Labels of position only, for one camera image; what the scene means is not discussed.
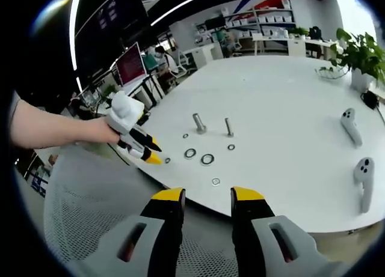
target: human arm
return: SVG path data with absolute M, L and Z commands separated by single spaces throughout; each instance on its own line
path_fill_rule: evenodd
M 10 120 L 11 142 L 22 148 L 48 148 L 77 141 L 118 143 L 104 118 L 77 120 L 39 110 L 18 100 Z

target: white pot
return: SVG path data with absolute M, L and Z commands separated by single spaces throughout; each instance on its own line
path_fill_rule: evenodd
M 351 73 L 351 86 L 360 93 L 365 93 L 373 82 L 374 78 L 368 74 L 362 74 L 359 68 Z

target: human hand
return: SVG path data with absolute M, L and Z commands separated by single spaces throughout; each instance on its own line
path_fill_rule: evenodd
M 88 141 L 114 144 L 119 142 L 120 135 L 107 124 L 105 117 L 84 122 L 84 133 L 88 136 Z

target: metal bolt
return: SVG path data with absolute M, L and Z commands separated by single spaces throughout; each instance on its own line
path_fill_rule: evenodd
M 224 121 L 226 122 L 227 136 L 234 137 L 234 133 L 233 133 L 233 130 L 231 129 L 229 118 L 225 118 Z
M 198 134 L 206 133 L 207 128 L 205 125 L 203 125 L 202 120 L 200 119 L 199 115 L 195 113 L 192 115 L 192 117 L 193 117 L 193 119 L 197 125 L 197 133 Z

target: white cabinet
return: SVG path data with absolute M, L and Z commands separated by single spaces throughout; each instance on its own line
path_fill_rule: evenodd
M 303 40 L 288 40 L 289 56 L 306 57 L 306 46 Z

